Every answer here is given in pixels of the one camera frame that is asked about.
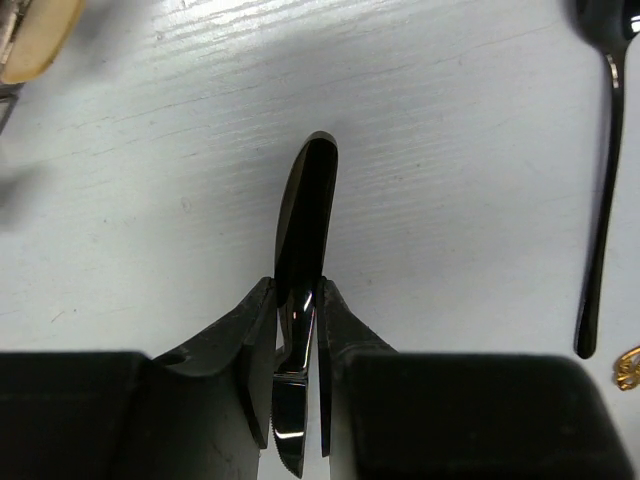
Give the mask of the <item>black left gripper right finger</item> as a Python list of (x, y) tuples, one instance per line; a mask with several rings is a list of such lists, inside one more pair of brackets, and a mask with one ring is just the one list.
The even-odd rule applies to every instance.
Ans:
[(334, 479), (630, 479), (599, 391), (559, 356), (399, 352), (317, 289), (321, 443)]

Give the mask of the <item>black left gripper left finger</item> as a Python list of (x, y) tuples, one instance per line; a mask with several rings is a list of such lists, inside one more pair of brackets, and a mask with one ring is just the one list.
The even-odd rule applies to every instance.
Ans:
[(276, 295), (261, 279), (156, 357), (1, 357), (5, 479), (253, 479), (268, 441)]

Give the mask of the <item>black spoon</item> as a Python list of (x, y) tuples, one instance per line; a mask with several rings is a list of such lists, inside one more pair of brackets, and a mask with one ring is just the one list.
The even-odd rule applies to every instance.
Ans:
[(602, 276), (623, 138), (626, 54), (632, 41), (639, 36), (639, 3), (577, 1), (575, 12), (577, 26), (583, 38), (603, 55), (610, 82), (607, 155), (585, 267), (574, 342), (574, 351), (578, 357), (589, 359), (597, 347)]

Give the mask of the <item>black table knife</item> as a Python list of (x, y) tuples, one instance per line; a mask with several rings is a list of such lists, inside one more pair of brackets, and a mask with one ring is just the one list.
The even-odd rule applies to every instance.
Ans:
[(285, 468), (303, 476), (309, 366), (338, 168), (336, 141), (309, 136), (292, 165), (275, 242), (276, 308), (283, 344), (276, 350), (271, 424)]

